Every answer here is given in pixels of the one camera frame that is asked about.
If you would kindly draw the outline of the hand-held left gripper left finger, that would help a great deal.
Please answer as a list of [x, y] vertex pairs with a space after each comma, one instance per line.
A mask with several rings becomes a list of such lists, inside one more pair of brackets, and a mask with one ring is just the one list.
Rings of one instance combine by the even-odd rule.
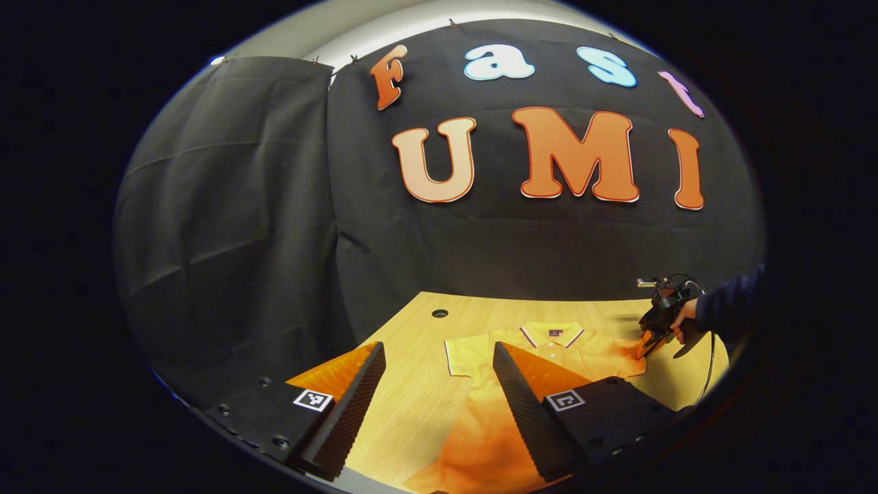
[[384, 346], [361, 345], [285, 381], [260, 378], [208, 406], [206, 416], [285, 468], [335, 480], [385, 373]]

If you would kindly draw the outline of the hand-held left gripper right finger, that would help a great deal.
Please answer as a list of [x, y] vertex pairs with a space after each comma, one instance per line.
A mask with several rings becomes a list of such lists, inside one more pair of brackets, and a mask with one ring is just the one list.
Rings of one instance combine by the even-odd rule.
[[583, 378], [504, 342], [493, 371], [540, 476], [617, 468], [683, 419], [627, 379]]

